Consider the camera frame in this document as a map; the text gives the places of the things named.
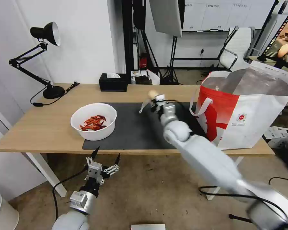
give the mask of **white bowl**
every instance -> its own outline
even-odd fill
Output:
[[[96,131],[82,131],[79,125],[84,125],[84,122],[90,117],[102,115],[106,118],[103,125],[107,127]],[[108,104],[94,103],[81,107],[78,109],[70,119],[71,126],[78,131],[78,133],[89,141],[98,141],[108,137],[114,130],[116,120],[116,110]]]

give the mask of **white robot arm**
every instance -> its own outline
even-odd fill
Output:
[[[228,191],[243,202],[250,202],[246,213],[250,221],[262,230],[288,229],[288,199],[262,183],[250,183],[243,179],[230,157],[219,150],[206,138],[191,135],[189,126],[179,121],[175,115],[175,105],[168,103],[164,95],[150,92],[152,110],[160,117],[164,127],[164,138],[179,150],[181,156],[210,184]],[[79,192],[74,191],[70,197],[73,211],[61,215],[54,223],[52,230],[88,230],[86,216],[94,209],[99,186],[117,172],[117,163],[111,167],[87,158],[88,175],[85,186]]]
[[[179,150],[181,156],[210,184],[229,194],[241,195],[250,202],[247,215],[259,229],[276,230],[288,227],[288,199],[263,183],[245,181],[233,160],[202,136],[190,135],[189,126],[175,116],[175,105],[164,95],[149,93],[152,110],[160,117],[164,138]]]
[[[67,214],[59,216],[52,226],[52,230],[88,230],[87,216],[91,215],[95,209],[95,202],[99,195],[99,187],[103,185],[105,180],[119,171],[118,155],[114,165],[111,167],[104,166],[100,163],[94,162],[99,147],[92,153],[91,157],[87,157],[87,164],[84,170],[88,171],[85,177],[85,185],[80,187],[79,192],[74,191],[70,196],[70,208],[72,211]]]

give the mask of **lamp base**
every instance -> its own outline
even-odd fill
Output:
[[[49,86],[44,90],[43,96],[46,99],[55,99],[58,97],[62,97],[65,93],[64,88],[61,86]]]

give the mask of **logo on bag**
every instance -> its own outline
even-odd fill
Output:
[[[238,117],[237,117],[237,121],[238,122],[244,122],[246,119],[246,113],[240,113],[238,114]]]

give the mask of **concrete floor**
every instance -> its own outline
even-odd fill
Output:
[[[177,70],[179,82],[195,85],[204,79],[197,70]],[[286,115],[276,125],[288,127]],[[86,155],[48,154],[49,165],[60,180],[80,171]],[[95,161],[112,165],[116,156],[98,155]],[[248,180],[267,183],[274,176],[288,178],[276,157],[245,157],[239,165]],[[84,184],[85,174],[64,183],[68,193],[57,195],[59,215],[69,211],[69,196]],[[131,224],[165,223],[167,230],[252,230],[252,224],[230,220],[228,214],[246,217],[246,204],[229,197],[207,201],[197,190],[207,185],[179,156],[121,156],[120,171],[100,188],[90,229],[127,230]],[[288,197],[288,181],[275,179],[272,186]],[[20,213],[16,230],[51,229],[54,218],[52,187],[48,182],[10,203]]]

